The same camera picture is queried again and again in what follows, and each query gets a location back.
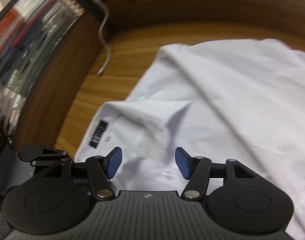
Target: wooden surface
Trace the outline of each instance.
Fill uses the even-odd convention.
[[[170,43],[197,44],[234,38],[277,38],[293,49],[305,51],[305,40],[269,29],[229,23],[176,23],[124,31],[110,41],[112,57],[102,77],[96,77],[105,60],[101,53],[83,81],[67,114],[55,147],[74,156],[97,109],[106,101],[124,100],[160,46]]]
[[[225,21],[305,37],[305,0],[105,0],[109,21],[129,28],[187,21]]]
[[[12,145],[54,146],[71,103],[101,50],[99,24],[84,15],[62,40],[33,88],[19,118]]]

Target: white cable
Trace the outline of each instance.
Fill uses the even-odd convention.
[[[99,38],[99,41],[101,42],[101,44],[104,46],[105,50],[106,50],[106,60],[103,64],[103,66],[100,68],[100,70],[98,70],[97,72],[97,76],[101,76],[102,73],[104,72],[109,60],[110,60],[110,57],[112,55],[112,52],[110,50],[110,47],[109,45],[107,44],[107,42],[105,41],[104,39],[104,35],[103,35],[103,28],[104,28],[104,25],[108,19],[108,16],[109,16],[109,10],[108,10],[108,7],[102,2],[102,1],[97,1],[97,4],[104,10],[104,13],[105,13],[105,17],[99,27],[99,30],[98,30],[98,38]]]

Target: white shirt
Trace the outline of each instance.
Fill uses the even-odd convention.
[[[89,145],[103,120],[96,148]],[[223,40],[160,48],[125,101],[103,104],[75,155],[83,162],[123,150],[112,182],[120,190],[177,190],[183,147],[212,162],[242,162],[285,191],[295,206],[287,228],[305,239],[305,53],[280,41]],[[222,186],[211,179],[208,194]]]

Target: blue gripper pad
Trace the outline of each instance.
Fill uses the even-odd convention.
[[[107,179],[112,179],[123,161],[122,149],[115,147],[106,158],[108,159],[106,177]]]
[[[174,158],[184,179],[190,179],[193,158],[182,147],[176,148]]]

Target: shirt button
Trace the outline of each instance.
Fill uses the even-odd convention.
[[[174,178],[174,174],[172,174],[171,171],[164,171],[162,173],[162,175],[166,178],[166,179],[173,179]]]

